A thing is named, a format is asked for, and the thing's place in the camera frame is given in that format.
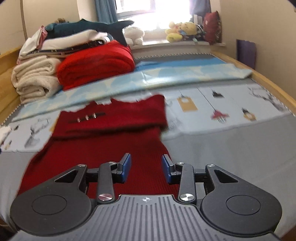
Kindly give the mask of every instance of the red sweater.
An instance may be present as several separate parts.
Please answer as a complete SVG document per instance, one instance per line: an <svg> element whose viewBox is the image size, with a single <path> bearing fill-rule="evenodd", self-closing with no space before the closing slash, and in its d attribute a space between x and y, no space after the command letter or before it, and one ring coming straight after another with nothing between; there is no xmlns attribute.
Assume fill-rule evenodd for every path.
<svg viewBox="0 0 296 241"><path fill-rule="evenodd" d="M57 76L63 90L92 81L132 72L135 68L129 46L113 40L108 44L78 51L59 66Z"/></svg>
<svg viewBox="0 0 296 241"><path fill-rule="evenodd" d="M132 166L125 184L115 184L115 194L174 194L178 185L168 185L161 168L161 157L168 154L159 139L167 125L164 97L125 103L112 99L110 105L90 103L77 112L62 112L54 133L42 151L30 162L19 194L77 165L99 167L120 161L130 153ZM104 112L96 119L69 123L92 113ZM96 184L88 196L95 198Z"/></svg>

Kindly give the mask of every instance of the folded red garment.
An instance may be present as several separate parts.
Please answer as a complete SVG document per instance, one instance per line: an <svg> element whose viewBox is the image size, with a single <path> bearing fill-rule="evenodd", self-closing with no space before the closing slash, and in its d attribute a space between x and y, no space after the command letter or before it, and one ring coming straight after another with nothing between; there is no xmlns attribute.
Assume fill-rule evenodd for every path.
<svg viewBox="0 0 296 241"><path fill-rule="evenodd" d="M68 56L60 64L57 76L63 90L68 90L92 81L129 73L134 68L130 47L113 40Z"/></svg>
<svg viewBox="0 0 296 241"><path fill-rule="evenodd" d="M115 194L174 194L178 185L168 185L161 168L161 157L168 154L160 141L160 129L167 125L164 97L126 103L112 99L110 105L92 102L77 112L61 112L46 146L30 162L19 194L70 169L77 164L97 168L108 161L119 161L130 153L132 166L125 184L115 184ZM97 118L73 123L92 113ZM96 184L88 196L95 198Z"/></svg>

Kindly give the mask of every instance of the bed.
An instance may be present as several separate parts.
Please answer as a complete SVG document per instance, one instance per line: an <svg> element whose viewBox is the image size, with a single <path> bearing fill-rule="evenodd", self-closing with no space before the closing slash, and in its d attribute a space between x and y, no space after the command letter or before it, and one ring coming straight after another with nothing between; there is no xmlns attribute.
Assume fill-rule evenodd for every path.
<svg viewBox="0 0 296 241"><path fill-rule="evenodd" d="M195 168L219 165L280 201L283 215L277 235L283 236L296 225L296 208L289 201L296 198L296 101L261 74L199 46L137 48L133 54L138 69L128 76L127 85L122 84L126 76L111 78L104 80L106 89L95 82L49 102L23 107L7 81L17 53L16 49L0 57L0 83L7 85L0 95L0 122L13 129L0 155L0 219L8 224L12 225L9 209L22 175L49 139L60 111L76 111L91 100L105 104L114 97L132 102L160 93L165 96L168 120L161 140L174 162L187 162ZM93 93L92 89L103 90ZM202 186L196 188L202 198Z"/></svg>

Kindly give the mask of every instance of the blue curtain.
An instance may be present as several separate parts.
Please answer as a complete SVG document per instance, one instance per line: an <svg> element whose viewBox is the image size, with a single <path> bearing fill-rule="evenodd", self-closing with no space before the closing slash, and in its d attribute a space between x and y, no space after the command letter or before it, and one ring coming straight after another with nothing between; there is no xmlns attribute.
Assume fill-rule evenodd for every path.
<svg viewBox="0 0 296 241"><path fill-rule="evenodd" d="M101 23L115 23L118 21L114 0L95 0L96 13Z"/></svg>
<svg viewBox="0 0 296 241"><path fill-rule="evenodd" d="M189 12L204 18L207 12L211 12L210 0L189 0Z"/></svg>

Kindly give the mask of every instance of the gray bed sheet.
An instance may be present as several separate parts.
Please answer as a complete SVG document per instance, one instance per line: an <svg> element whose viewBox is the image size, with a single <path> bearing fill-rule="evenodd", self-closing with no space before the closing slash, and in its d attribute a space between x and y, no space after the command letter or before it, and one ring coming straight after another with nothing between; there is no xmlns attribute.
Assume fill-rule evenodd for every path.
<svg viewBox="0 0 296 241"><path fill-rule="evenodd" d="M296 119L292 114L210 133L174 134L174 131L176 130L167 130L161 137L174 162L183 161L196 168L214 163L232 172L270 192L280 201L283 216L276 230L279 236L296 225L296 185L293 182L296 173ZM17 194L22 175L35 153L3 152L0 155L0 218L9 224L11 203ZM197 193L200 197L204 196L200 185L197 185Z"/></svg>

